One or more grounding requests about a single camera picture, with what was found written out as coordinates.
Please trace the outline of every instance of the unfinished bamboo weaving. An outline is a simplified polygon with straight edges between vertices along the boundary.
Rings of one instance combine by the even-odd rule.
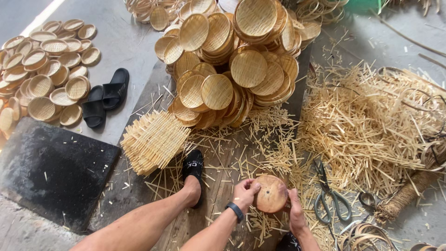
[[[174,115],[164,111],[145,114],[125,129],[121,146],[138,175],[165,168],[182,150],[190,133]]]

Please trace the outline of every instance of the leg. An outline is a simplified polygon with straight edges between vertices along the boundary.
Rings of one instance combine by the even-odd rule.
[[[187,176],[184,187],[178,193],[125,214],[87,236],[71,250],[150,250],[182,210],[197,204],[200,194],[198,179]]]

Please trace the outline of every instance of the scissors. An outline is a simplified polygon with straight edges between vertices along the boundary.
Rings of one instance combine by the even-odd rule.
[[[331,212],[328,209],[327,203],[325,202],[325,194],[328,193],[331,195],[334,201],[334,206],[336,207],[336,214],[338,215],[338,218],[343,221],[349,221],[351,218],[351,206],[348,203],[347,199],[344,198],[342,195],[340,195],[338,192],[333,191],[330,186],[328,185],[327,176],[325,174],[325,167],[322,164],[322,161],[319,162],[319,167],[316,164],[316,161],[313,159],[314,167],[316,168],[316,172],[318,173],[319,179],[323,182],[321,183],[322,186],[322,193],[318,195],[316,198],[316,201],[314,202],[314,212],[316,213],[316,217],[319,221],[329,224],[331,222]],[[322,202],[322,205],[324,206],[325,211],[327,212],[328,220],[324,220],[321,216],[321,214],[318,212],[318,205],[319,201]],[[342,213],[339,209],[339,201],[341,201],[348,210],[347,216],[345,218],[342,217]]]

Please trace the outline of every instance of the stack of bamboo baskets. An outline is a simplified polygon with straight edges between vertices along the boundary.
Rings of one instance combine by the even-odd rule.
[[[76,103],[88,96],[87,67],[101,54],[92,47],[94,25],[49,21],[29,37],[9,39],[0,51],[0,130],[8,139],[22,116],[69,126],[80,120]]]
[[[242,0],[234,13],[220,12],[215,0],[186,2],[155,44],[177,83],[169,111],[185,126],[237,127],[251,109],[286,102],[296,57],[320,31],[277,0]]]

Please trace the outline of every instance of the round wooden block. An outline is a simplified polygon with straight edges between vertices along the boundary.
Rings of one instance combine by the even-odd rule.
[[[280,211],[288,198],[288,190],[283,181],[273,175],[258,177],[251,186],[260,183],[262,188],[254,197],[257,209],[265,213]]]

